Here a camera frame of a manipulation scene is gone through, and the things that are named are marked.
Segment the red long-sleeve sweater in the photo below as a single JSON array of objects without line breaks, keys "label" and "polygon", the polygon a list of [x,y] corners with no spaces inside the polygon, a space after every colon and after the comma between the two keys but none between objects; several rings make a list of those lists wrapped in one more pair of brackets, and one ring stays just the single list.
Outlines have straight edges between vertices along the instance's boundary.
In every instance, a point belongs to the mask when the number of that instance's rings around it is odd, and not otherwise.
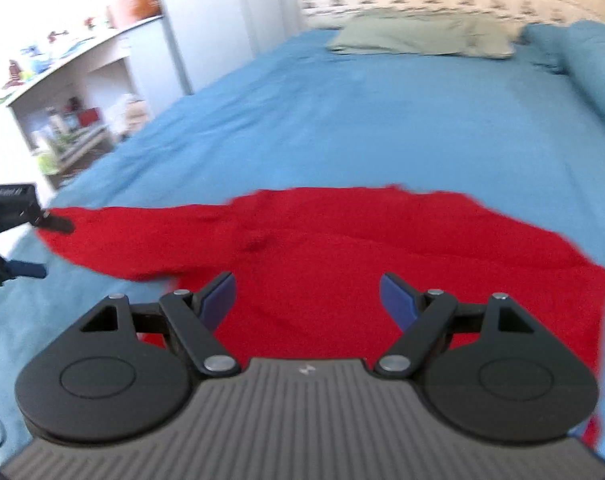
[{"label": "red long-sleeve sweater", "polygon": [[74,232],[40,239],[76,266],[190,289],[231,272],[237,297],[216,334],[242,364],[374,366],[401,334],[379,298],[392,273],[459,303],[409,377],[440,418],[487,440],[533,443],[562,437],[595,410],[605,268],[464,195],[289,188],[223,205],[64,216]]}]

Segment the white shelf unit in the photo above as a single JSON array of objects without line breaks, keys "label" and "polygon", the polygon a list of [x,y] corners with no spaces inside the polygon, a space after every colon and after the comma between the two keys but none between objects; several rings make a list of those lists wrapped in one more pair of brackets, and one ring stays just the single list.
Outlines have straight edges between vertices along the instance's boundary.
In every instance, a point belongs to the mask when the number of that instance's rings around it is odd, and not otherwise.
[{"label": "white shelf unit", "polygon": [[5,106],[57,190],[182,96],[159,15],[78,42]]}]

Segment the blue bed sheet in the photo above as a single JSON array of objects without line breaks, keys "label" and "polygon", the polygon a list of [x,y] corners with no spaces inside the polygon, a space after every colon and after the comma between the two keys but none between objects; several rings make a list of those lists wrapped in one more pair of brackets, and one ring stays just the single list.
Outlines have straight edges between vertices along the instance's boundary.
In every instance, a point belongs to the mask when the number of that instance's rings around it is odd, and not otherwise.
[{"label": "blue bed sheet", "polygon": [[605,120],[531,62],[328,51],[311,30],[175,102],[57,207],[218,204],[257,190],[453,191],[557,232],[605,266]]}]

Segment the orange basket on shelf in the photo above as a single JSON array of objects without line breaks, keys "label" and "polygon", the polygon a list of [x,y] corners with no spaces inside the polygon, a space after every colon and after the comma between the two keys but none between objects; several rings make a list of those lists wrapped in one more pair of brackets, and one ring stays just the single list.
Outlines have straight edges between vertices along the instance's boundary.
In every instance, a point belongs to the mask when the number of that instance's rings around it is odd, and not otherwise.
[{"label": "orange basket on shelf", "polygon": [[107,15],[112,28],[124,29],[161,14],[159,0],[109,0]]}]

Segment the white wardrobe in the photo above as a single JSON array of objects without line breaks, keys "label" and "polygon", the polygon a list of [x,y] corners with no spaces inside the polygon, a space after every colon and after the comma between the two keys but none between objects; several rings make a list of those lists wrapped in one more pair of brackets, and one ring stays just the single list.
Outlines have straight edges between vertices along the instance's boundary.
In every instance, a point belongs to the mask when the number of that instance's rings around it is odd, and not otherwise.
[{"label": "white wardrobe", "polygon": [[302,29],[297,0],[159,0],[186,94],[203,89]]}]

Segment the green pillow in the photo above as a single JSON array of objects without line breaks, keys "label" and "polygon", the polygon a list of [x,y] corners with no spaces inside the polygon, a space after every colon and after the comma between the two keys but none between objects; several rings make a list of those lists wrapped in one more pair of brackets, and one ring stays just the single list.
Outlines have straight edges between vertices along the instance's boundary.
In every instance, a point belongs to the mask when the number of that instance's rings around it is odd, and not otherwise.
[{"label": "green pillow", "polygon": [[504,60],[514,54],[508,29],[477,14],[362,14],[326,44],[337,54],[456,55]]}]

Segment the folded blue duvet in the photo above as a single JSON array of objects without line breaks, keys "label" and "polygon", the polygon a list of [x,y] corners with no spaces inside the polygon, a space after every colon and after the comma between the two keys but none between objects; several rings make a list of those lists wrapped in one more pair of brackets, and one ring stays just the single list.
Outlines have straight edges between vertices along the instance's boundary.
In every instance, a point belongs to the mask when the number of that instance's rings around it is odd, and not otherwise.
[{"label": "folded blue duvet", "polygon": [[537,64],[568,75],[605,120],[605,24],[588,20],[569,26],[528,24],[520,40],[537,49]]}]

